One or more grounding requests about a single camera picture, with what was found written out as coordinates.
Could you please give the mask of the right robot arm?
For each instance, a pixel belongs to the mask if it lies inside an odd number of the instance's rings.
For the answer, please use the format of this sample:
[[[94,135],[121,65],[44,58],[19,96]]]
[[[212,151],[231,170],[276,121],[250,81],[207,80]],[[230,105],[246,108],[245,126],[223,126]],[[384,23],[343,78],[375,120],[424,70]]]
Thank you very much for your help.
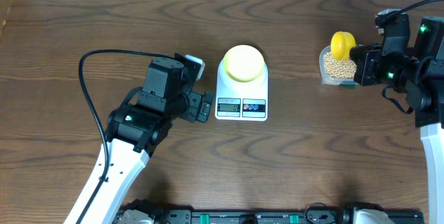
[[[412,48],[406,14],[378,15],[384,31],[381,44],[350,50],[356,64],[354,81],[361,86],[384,84],[386,90],[406,94],[405,114],[415,115],[426,163],[429,222],[443,222],[443,18],[423,17]]]

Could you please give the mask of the yellow scoop cup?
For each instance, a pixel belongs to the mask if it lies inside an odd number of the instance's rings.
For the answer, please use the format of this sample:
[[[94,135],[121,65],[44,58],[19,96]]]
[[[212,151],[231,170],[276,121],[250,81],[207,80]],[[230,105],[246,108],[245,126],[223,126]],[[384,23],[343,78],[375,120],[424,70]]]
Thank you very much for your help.
[[[349,32],[338,31],[333,34],[330,42],[332,57],[336,61],[350,59],[350,50],[356,47],[354,36]]]

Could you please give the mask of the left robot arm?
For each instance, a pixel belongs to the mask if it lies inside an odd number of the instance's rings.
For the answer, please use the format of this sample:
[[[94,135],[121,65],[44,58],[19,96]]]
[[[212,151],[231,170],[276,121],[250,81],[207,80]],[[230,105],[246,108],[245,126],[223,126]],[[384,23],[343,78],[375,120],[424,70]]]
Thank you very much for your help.
[[[205,123],[214,95],[134,88],[111,112],[94,169],[66,223],[111,223],[136,177],[163,141],[173,120]]]

